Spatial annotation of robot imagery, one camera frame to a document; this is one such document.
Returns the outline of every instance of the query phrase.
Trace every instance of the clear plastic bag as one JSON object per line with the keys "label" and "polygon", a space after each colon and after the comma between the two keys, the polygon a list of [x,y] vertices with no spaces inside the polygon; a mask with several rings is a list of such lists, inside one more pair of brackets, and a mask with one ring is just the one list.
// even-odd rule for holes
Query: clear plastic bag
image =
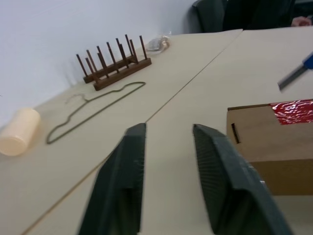
{"label": "clear plastic bag", "polygon": [[168,35],[160,35],[156,38],[153,38],[148,45],[146,46],[146,52],[148,55],[159,54],[162,51],[166,50],[170,46],[170,32]]}

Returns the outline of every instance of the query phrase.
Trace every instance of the table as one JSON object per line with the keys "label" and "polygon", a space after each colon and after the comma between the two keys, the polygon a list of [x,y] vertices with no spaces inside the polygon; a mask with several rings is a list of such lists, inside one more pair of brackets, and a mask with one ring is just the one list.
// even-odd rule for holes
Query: table
{"label": "table", "polygon": [[[240,33],[241,30],[234,30],[174,36],[172,45],[165,52],[152,57],[151,66],[109,88],[95,92],[91,84],[78,84],[38,107],[43,124],[33,146],[21,157],[0,156],[1,233],[28,234],[40,220],[52,215],[52,209],[103,162],[128,127],[152,117]],[[45,144],[47,133],[82,103],[80,97],[73,95],[84,93],[91,98],[134,81],[144,81],[147,85],[54,144]],[[129,90],[90,104],[66,129]]]}
{"label": "table", "polygon": [[[313,50],[313,27],[244,31],[147,123],[143,235],[209,235],[192,124],[226,133],[227,107],[312,97],[313,73],[277,81]],[[29,234],[75,234],[95,173]],[[275,197],[296,235],[313,230],[313,197]]]}

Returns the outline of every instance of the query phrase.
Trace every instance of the person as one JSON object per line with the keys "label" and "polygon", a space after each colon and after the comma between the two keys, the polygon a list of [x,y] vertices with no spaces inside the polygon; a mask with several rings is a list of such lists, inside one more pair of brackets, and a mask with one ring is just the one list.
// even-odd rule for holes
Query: person
{"label": "person", "polygon": [[306,17],[292,19],[295,0],[228,0],[223,30],[309,26]]}

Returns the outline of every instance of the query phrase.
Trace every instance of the cardboard box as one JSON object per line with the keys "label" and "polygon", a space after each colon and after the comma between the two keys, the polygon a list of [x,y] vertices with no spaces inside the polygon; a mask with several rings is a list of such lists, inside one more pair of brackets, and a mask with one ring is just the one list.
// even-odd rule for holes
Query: cardboard box
{"label": "cardboard box", "polygon": [[228,108],[227,135],[273,195],[313,195],[313,122],[281,124],[274,105]]}

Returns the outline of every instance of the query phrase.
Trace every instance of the white cylindrical object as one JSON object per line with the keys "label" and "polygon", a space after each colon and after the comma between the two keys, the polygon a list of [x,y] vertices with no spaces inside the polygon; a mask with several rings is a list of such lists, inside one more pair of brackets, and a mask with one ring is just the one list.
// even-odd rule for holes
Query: white cylindrical object
{"label": "white cylindrical object", "polygon": [[0,134],[0,152],[17,156],[26,151],[39,126],[40,115],[36,110],[23,108]]}

